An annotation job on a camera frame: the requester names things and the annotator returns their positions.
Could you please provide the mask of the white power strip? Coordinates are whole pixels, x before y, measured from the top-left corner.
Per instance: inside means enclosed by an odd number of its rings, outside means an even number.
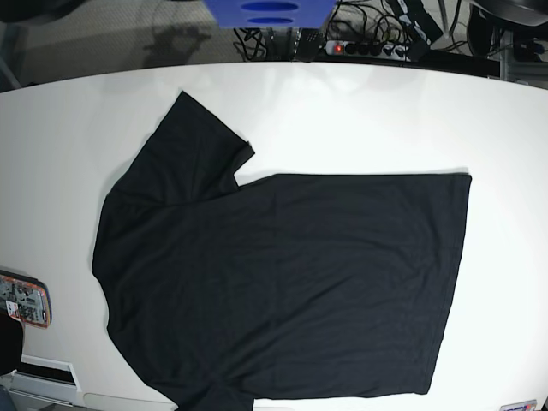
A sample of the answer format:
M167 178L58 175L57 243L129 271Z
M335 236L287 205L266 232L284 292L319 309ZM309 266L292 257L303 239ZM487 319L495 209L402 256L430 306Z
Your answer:
M409 62L408 47L393 42L365 42L328 40L325 52L329 56L336 57L370 57Z

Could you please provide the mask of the orange clear parts box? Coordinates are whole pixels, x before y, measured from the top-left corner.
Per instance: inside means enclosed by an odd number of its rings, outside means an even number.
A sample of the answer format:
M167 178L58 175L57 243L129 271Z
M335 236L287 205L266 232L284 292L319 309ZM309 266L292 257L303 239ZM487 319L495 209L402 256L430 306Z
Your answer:
M1 309L12 319L46 329L51 324L51 300L39 280L1 270Z

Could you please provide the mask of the blue plastic crate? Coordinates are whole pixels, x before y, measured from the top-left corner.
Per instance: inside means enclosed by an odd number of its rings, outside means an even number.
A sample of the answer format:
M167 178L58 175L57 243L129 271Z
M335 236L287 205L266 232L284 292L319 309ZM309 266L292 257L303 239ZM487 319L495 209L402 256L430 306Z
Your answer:
M221 28L320 28L335 0L205 0Z

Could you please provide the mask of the small card at edge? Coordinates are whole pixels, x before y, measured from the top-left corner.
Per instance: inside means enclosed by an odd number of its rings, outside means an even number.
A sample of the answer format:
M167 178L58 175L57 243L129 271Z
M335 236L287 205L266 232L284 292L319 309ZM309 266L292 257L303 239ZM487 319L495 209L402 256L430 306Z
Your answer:
M525 402L518 402L503 405L499 411L535 411L538 403L536 400L529 400Z

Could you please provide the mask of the black power adapter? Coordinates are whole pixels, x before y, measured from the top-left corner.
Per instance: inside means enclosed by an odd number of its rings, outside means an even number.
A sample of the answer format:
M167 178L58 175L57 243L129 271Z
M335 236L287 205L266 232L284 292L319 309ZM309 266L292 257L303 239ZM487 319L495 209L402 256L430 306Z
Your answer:
M318 55L324 44L322 32L316 28L303 28L296 43L295 60L310 63Z

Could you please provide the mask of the black chair back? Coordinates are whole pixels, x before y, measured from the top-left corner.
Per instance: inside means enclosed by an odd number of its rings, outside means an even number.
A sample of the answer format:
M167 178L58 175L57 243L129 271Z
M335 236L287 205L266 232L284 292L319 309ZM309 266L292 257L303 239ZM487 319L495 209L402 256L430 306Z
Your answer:
M20 321L1 314L0 324L0 375L9 374L21 363L24 328Z

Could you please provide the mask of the black T-shirt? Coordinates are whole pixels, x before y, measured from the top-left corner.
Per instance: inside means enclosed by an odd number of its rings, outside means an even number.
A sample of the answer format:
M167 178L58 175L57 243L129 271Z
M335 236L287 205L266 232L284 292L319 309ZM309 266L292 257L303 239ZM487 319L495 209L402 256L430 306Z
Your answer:
M92 273L124 360L180 410L425 395L468 174L275 174L180 94L102 207Z

